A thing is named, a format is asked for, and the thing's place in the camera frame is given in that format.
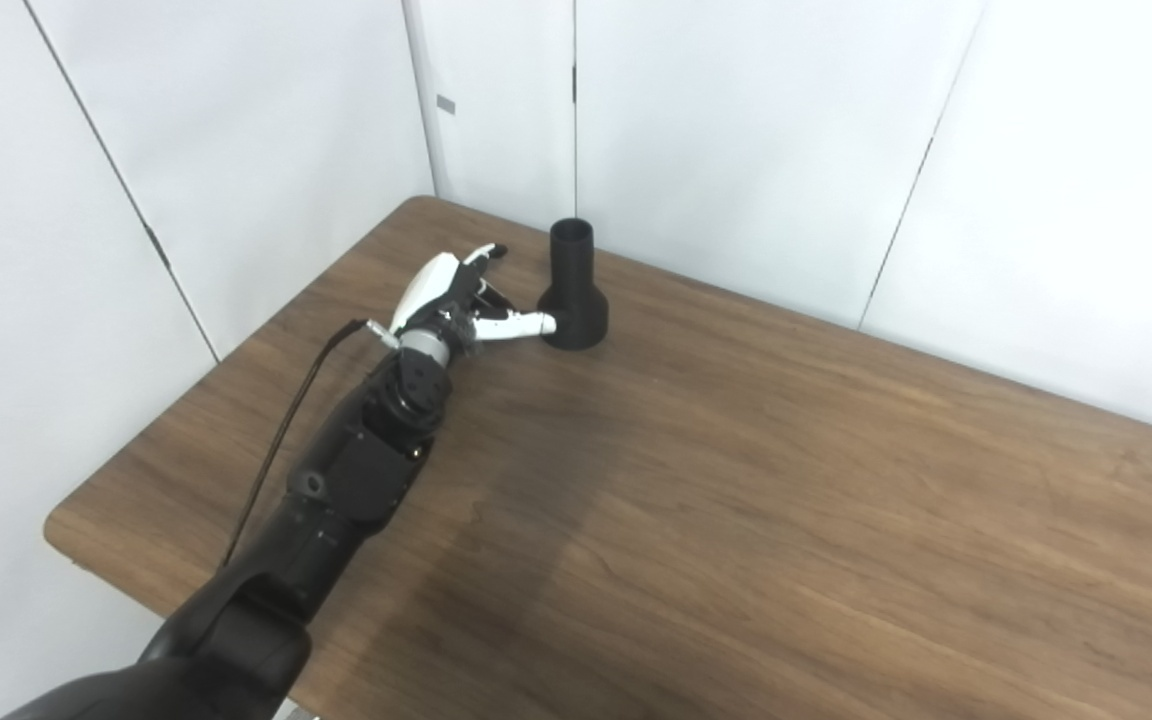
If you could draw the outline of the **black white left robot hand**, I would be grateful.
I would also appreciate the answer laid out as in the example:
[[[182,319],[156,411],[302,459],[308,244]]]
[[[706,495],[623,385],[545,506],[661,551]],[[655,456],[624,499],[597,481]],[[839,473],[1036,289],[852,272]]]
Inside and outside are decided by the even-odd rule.
[[[388,332],[403,338],[430,331],[445,344],[465,351],[477,343],[544,338],[558,332],[553,314],[522,313],[488,282],[486,272],[508,252],[488,243],[458,259],[439,252],[408,283],[397,302]]]

